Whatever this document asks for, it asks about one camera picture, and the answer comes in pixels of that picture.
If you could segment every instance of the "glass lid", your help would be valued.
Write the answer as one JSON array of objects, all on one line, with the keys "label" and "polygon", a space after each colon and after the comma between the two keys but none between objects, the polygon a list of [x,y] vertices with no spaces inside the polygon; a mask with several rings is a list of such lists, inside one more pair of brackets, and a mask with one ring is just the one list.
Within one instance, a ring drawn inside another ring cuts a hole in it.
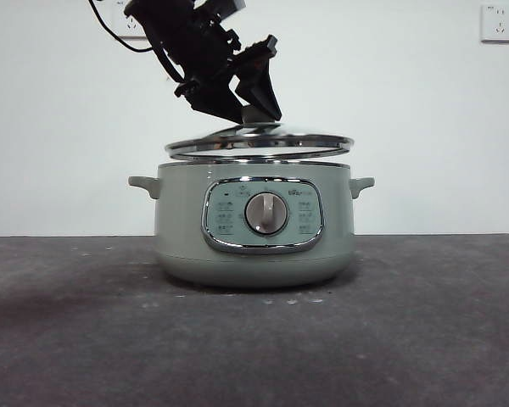
[{"label": "glass lid", "polygon": [[173,142],[173,159],[312,159],[348,153],[353,140],[283,123],[236,125],[206,137]]}]

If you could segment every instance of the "power outlet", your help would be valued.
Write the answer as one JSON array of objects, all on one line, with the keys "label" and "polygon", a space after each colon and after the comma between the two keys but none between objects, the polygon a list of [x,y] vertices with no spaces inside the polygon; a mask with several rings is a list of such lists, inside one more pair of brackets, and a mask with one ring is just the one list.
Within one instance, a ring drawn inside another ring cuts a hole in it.
[{"label": "power outlet", "polygon": [[509,42],[509,3],[482,6],[481,41]]},{"label": "power outlet", "polygon": [[133,17],[125,16],[126,0],[112,0],[109,2],[111,29],[121,38],[145,38],[145,31]]}]

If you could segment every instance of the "robotic arm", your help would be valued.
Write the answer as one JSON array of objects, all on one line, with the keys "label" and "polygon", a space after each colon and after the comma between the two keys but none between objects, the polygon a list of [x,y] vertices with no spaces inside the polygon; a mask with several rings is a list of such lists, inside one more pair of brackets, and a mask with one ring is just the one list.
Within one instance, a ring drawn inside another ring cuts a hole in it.
[{"label": "robotic arm", "polygon": [[[157,58],[179,83],[176,96],[184,96],[194,110],[237,123],[279,120],[269,73],[277,39],[268,36],[239,52],[238,35],[221,26],[244,7],[243,0],[207,0],[197,8],[194,0],[131,0],[125,15],[142,25]],[[230,90],[234,76],[239,79],[235,93],[250,106]]]}]

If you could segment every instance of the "slow cooker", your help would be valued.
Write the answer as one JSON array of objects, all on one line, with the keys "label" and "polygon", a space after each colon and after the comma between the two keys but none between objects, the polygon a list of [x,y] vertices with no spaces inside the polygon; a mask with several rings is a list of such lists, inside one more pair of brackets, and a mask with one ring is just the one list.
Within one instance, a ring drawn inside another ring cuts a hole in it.
[{"label": "slow cooker", "polygon": [[222,287],[329,279],[354,250],[352,200],[375,184],[346,164],[353,140],[281,123],[236,125],[166,146],[180,161],[129,184],[156,199],[156,254],[166,273]]}]

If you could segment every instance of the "cable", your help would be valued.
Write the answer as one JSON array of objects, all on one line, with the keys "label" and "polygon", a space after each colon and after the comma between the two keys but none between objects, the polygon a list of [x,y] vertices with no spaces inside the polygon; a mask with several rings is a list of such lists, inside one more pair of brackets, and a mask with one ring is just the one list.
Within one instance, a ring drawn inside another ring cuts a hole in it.
[{"label": "cable", "polygon": [[181,76],[179,72],[177,72],[176,68],[173,66],[171,61],[166,56],[166,52],[162,48],[162,42],[159,41],[153,25],[150,24],[149,22],[146,22],[143,29],[145,30],[145,34],[147,35],[149,44],[153,46],[154,53],[156,54],[162,66],[164,67],[165,71],[168,73],[169,76],[171,76],[171,79],[173,79],[177,83],[184,83],[185,79]]},{"label": "cable", "polygon": [[132,46],[130,46],[129,44],[127,44],[126,42],[122,41],[122,39],[120,39],[102,20],[102,17],[100,17],[100,13],[98,12],[98,9],[96,8],[96,6],[94,5],[94,1],[93,0],[88,0],[88,2],[91,4],[91,8],[92,8],[92,11],[96,14],[96,18],[98,19],[98,22],[100,23],[100,25],[115,39],[117,40],[118,42],[120,42],[122,45],[124,45],[125,47],[127,47],[128,49],[130,49],[131,51],[135,52],[135,53],[147,53],[149,51],[153,51],[152,48],[134,48]]}]

